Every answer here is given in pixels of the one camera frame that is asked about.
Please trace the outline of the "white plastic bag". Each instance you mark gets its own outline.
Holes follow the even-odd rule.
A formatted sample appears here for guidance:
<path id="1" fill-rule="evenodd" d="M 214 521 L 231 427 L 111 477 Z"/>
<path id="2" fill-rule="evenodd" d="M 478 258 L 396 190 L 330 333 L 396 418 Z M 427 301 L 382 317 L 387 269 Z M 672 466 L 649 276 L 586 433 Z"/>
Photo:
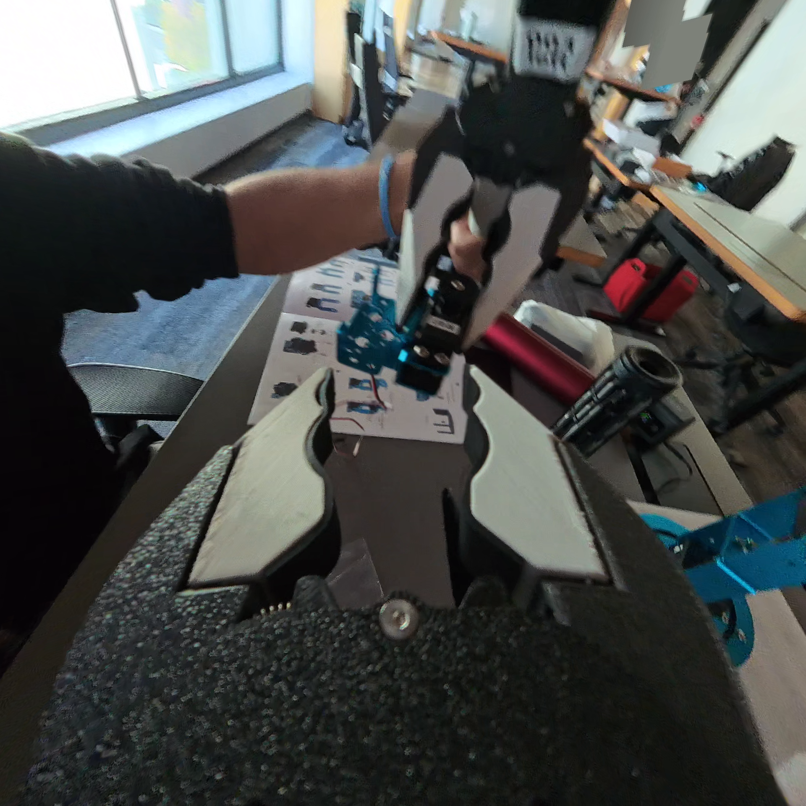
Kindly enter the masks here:
<path id="1" fill-rule="evenodd" d="M 611 328 L 539 301 L 523 301 L 513 314 L 521 325 L 556 346 L 596 377 L 616 357 Z"/>

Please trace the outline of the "person's left hand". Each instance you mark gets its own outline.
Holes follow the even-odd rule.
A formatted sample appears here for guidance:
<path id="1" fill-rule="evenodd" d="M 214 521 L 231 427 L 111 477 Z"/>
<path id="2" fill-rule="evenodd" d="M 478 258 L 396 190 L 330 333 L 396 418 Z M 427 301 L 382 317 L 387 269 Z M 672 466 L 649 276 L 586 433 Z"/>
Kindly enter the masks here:
<path id="1" fill-rule="evenodd" d="M 448 230 L 448 255 L 458 274 L 475 282 L 487 284 L 492 272 L 487 242 L 471 228 L 471 210 L 451 222 Z"/>

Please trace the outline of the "red metallic cylinder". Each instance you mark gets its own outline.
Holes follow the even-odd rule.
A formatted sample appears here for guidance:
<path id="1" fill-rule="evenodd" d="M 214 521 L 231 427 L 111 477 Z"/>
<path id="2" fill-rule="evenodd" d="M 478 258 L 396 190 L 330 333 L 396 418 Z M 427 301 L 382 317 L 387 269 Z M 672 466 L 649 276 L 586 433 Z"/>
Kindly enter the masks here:
<path id="1" fill-rule="evenodd" d="M 596 377 L 587 368 L 509 314 L 500 315 L 482 339 L 535 386 L 566 407 L 595 384 Z"/>

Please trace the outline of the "open instruction booklet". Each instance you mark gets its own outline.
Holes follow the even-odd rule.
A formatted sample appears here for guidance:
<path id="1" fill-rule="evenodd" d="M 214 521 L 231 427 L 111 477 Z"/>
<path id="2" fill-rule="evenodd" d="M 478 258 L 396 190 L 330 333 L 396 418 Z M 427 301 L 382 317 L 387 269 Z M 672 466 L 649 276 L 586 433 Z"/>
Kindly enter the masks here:
<path id="1" fill-rule="evenodd" d="M 338 328 L 371 292 L 378 266 L 398 269 L 387 259 L 352 251 L 291 275 L 249 425 L 256 425 L 319 369 L 329 368 L 335 382 L 334 433 L 463 442 L 468 421 L 462 405 L 464 357 L 452 359 L 433 397 L 397 385 L 387 368 L 372 376 L 338 362 Z"/>

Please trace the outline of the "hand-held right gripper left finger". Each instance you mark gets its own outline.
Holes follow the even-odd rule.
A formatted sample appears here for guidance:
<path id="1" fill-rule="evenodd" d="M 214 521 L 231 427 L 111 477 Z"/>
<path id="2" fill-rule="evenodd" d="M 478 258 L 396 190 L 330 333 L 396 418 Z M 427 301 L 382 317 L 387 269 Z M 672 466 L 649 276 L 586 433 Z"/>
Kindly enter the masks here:
<path id="1" fill-rule="evenodd" d="M 294 589 L 337 564 L 337 510 L 325 462 L 335 382 L 319 368 L 268 412 L 236 456 L 188 574 L 191 589 Z"/>

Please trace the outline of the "black tumbler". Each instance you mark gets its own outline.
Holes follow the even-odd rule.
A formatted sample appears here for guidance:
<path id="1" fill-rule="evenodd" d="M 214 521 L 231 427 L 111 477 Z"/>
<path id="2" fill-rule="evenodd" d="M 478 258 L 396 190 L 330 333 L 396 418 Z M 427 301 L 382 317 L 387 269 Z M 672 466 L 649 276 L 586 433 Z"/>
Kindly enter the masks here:
<path id="1" fill-rule="evenodd" d="M 680 369 L 669 358 L 652 348 L 629 345 L 559 418 L 552 434 L 589 458 L 681 383 Z"/>

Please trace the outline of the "background desk with orange edge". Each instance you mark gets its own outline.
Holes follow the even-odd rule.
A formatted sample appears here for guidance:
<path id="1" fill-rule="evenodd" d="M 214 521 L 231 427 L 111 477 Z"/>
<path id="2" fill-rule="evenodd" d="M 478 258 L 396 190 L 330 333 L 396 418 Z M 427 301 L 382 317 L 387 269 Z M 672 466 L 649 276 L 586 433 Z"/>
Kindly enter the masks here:
<path id="1" fill-rule="evenodd" d="M 430 30 L 427 38 L 433 42 L 434 55 L 451 58 L 444 67 L 411 65 L 417 86 L 410 98 L 392 116 L 383 133 L 370 151 L 370 158 L 379 160 L 387 154 L 412 150 L 425 138 L 448 106 L 456 106 L 460 95 L 473 86 L 475 66 L 490 65 L 491 81 L 507 76 L 508 55 L 499 49 L 476 44 L 442 31 Z M 605 252 L 590 226 L 578 215 L 560 237 L 555 258 L 550 267 L 558 269 L 564 261 L 599 268 Z"/>

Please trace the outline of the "red box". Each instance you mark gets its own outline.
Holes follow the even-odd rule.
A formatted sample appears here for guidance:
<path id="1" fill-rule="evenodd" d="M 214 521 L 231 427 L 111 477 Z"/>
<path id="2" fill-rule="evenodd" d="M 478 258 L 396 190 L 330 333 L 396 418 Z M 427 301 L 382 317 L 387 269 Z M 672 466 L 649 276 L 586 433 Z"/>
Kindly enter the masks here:
<path id="1" fill-rule="evenodd" d="M 627 259 L 614 268 L 604 283 L 605 296 L 619 314 L 624 314 L 661 270 L 661 266 L 640 258 Z"/>
<path id="2" fill-rule="evenodd" d="M 653 324 L 669 322 L 679 310 L 695 295 L 699 288 L 699 278 L 688 269 L 678 272 L 669 286 L 664 288 L 643 313 L 642 318 Z"/>

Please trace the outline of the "blue wristband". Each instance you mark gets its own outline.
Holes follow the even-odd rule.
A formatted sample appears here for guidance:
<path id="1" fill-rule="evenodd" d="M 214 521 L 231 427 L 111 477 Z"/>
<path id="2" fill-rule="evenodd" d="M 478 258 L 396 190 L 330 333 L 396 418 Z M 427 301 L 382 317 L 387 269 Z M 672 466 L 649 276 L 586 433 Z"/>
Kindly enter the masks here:
<path id="1" fill-rule="evenodd" d="M 396 241 L 399 237 L 398 227 L 396 227 L 393 217 L 393 199 L 391 195 L 391 179 L 395 161 L 395 157 L 391 154 L 382 158 L 379 163 L 377 185 L 381 222 L 384 227 L 385 235 L 390 243 Z"/>

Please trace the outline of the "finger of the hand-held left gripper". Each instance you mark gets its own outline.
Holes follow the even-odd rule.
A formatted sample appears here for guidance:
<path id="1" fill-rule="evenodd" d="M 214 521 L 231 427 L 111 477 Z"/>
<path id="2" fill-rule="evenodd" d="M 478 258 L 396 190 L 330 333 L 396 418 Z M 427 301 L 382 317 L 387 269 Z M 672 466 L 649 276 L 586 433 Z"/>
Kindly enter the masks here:
<path id="1" fill-rule="evenodd" d="M 461 351 L 472 347 L 526 287 L 542 266 L 546 240 L 570 226 L 555 222 L 568 217 L 560 207 L 570 192 L 570 164 L 541 171 L 522 168 L 519 175 L 514 168 L 509 162 L 495 173 L 478 170 L 473 181 L 469 223 L 474 233 L 486 237 L 492 254 L 486 258 L 489 272 L 472 308 Z"/>
<path id="2" fill-rule="evenodd" d="M 447 106 L 416 148 L 408 204 L 400 233 L 400 324 L 425 283 L 426 263 L 442 245 L 447 214 L 465 200 L 473 179 L 461 157 L 463 134 L 456 106 Z"/>

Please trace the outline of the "grey desk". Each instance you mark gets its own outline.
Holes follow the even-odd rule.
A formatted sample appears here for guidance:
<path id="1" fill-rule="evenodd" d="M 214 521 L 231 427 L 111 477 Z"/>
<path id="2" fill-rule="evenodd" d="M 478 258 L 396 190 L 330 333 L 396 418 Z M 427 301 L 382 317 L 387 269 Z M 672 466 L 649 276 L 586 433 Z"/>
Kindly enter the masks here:
<path id="1" fill-rule="evenodd" d="M 708 613 L 612 486 L 559 446 L 604 583 L 518 557 L 451 595 L 460 446 L 332 456 L 383 604 L 293 577 L 192 589 L 234 451 L 234 343 L 3 680 L 2 804 L 784 804 Z"/>

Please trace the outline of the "blue servo bracket assembly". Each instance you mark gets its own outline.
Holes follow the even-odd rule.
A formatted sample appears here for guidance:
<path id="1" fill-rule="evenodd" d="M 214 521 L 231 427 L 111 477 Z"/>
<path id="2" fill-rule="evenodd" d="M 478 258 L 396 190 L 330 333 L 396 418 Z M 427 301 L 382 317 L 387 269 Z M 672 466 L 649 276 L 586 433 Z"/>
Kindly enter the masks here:
<path id="1" fill-rule="evenodd" d="M 399 325 L 397 275 L 396 267 L 375 269 L 371 292 L 338 328 L 338 362 L 372 376 L 387 368 L 397 385 L 433 397 L 454 355 L 462 352 L 482 287 L 458 273 L 449 257 L 440 256 Z"/>

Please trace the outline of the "long background desk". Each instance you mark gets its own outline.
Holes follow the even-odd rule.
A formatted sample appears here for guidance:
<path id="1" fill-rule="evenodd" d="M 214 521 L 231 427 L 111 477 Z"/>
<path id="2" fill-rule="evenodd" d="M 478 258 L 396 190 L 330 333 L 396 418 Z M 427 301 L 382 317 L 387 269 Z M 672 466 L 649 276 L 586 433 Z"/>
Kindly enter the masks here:
<path id="1" fill-rule="evenodd" d="M 658 209 L 615 258 L 610 274 L 593 286 L 603 288 L 621 264 L 636 259 L 652 241 L 666 244 L 670 259 L 624 311 L 610 313 L 590 308 L 585 312 L 587 317 L 649 334 L 654 321 L 646 312 L 675 277 L 690 267 L 716 287 L 718 281 L 724 280 L 712 262 L 718 259 L 783 317 L 804 324 L 804 238 L 782 224 L 737 209 L 718 196 L 692 191 L 681 183 L 655 183 L 643 193 L 652 197 Z"/>

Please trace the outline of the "blue toy robot arm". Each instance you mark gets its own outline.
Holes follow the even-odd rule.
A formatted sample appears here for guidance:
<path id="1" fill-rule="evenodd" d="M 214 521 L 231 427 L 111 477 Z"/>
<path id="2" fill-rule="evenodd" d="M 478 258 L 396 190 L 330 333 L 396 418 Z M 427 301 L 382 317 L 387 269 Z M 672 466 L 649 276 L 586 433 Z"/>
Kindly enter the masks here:
<path id="1" fill-rule="evenodd" d="M 631 505 L 708 608 L 732 664 L 746 663 L 754 649 L 750 597 L 805 582 L 804 487 L 701 526 L 683 523 L 699 513 Z"/>

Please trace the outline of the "person's left forearm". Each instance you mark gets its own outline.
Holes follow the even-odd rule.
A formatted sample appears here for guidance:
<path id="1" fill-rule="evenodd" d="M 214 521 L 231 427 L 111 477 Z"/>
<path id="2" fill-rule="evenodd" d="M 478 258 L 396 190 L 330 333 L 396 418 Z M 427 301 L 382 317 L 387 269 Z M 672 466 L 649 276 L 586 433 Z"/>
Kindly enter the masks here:
<path id="1" fill-rule="evenodd" d="M 395 157 L 398 232 L 415 155 Z M 203 185 L 145 160 L 61 156 L 2 135 L 1 302 L 123 313 L 208 280 L 296 272 L 386 237 L 379 163 Z"/>

